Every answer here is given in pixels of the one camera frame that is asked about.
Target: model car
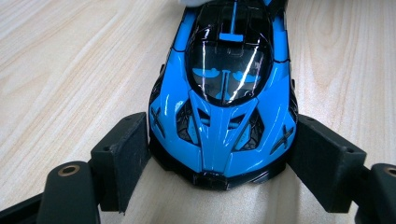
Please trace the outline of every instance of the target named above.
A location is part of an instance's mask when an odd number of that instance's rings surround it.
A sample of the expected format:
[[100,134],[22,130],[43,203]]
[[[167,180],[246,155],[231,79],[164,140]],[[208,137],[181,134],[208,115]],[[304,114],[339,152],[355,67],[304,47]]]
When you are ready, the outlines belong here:
[[285,168],[298,108],[287,1],[186,8],[149,99],[150,152],[208,189],[262,183]]

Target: toy car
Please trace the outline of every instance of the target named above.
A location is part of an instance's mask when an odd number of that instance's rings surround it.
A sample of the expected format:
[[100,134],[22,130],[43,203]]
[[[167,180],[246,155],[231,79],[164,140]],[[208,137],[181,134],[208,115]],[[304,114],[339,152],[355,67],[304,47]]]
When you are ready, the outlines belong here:
[[150,151],[207,189],[262,183],[285,168],[298,108],[287,1],[186,8],[150,95]]

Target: car roof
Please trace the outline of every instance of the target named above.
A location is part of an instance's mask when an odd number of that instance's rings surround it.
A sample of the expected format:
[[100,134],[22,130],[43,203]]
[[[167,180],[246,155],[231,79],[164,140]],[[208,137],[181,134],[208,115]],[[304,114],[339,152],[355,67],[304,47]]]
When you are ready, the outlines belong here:
[[272,23],[263,2],[223,0],[203,5],[192,29],[191,41],[194,45],[237,44],[220,38],[220,34],[229,33],[242,36],[239,42],[245,46],[272,46]]

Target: metal grommet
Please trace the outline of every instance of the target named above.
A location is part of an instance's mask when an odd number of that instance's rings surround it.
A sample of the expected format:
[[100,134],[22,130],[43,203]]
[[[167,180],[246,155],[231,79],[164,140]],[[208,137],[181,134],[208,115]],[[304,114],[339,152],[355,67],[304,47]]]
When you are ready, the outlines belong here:
[[68,165],[58,171],[59,176],[69,176],[79,171],[79,165]]
[[385,167],[385,172],[388,174],[388,175],[391,175],[391,176],[393,176],[393,177],[396,177],[396,169],[395,168],[393,168],[393,167]]

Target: light wooden surface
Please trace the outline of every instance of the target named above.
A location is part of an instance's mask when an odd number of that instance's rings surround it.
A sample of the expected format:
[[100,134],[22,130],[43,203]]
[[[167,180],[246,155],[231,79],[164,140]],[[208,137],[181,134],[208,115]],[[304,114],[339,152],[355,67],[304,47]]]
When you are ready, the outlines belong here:
[[[396,2],[290,0],[300,112],[396,163]],[[180,22],[176,0],[0,2],[0,210],[47,173],[87,161],[116,122],[146,111]],[[196,189],[150,160],[125,216],[103,223],[352,223],[327,214],[288,168],[263,185]]]

